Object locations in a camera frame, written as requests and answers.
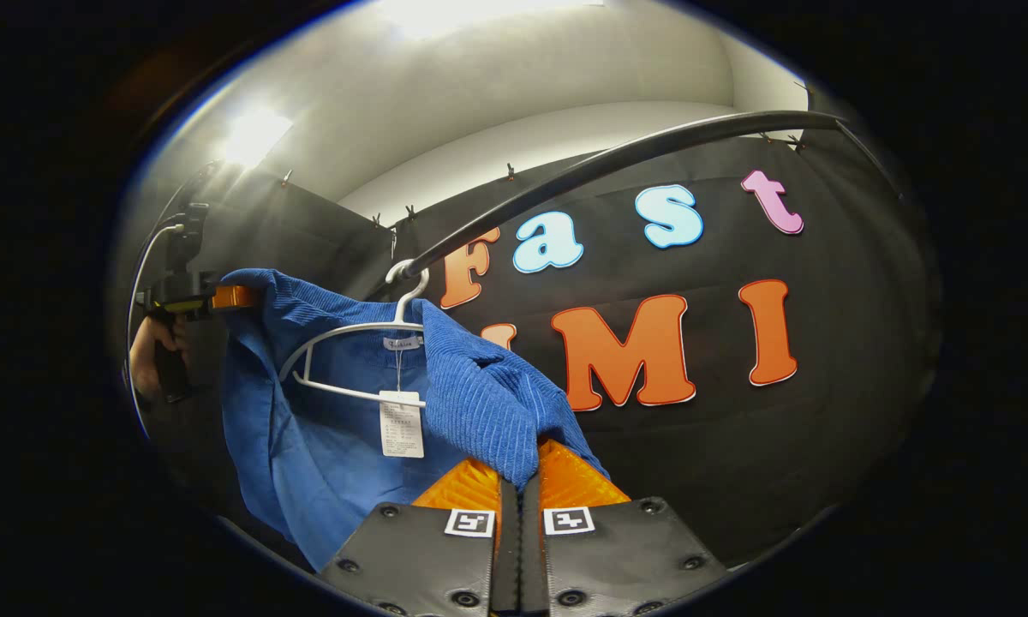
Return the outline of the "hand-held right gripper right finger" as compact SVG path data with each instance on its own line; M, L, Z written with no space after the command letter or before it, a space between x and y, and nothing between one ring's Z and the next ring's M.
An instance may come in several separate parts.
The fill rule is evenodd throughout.
M728 577L658 496L632 499L553 439L523 494L526 616L648 616Z

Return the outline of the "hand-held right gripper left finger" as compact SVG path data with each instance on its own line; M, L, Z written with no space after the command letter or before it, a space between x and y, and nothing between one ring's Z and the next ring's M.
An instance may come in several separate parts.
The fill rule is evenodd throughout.
M514 616L519 524L513 485L465 459L411 503L376 505L320 578L380 614Z

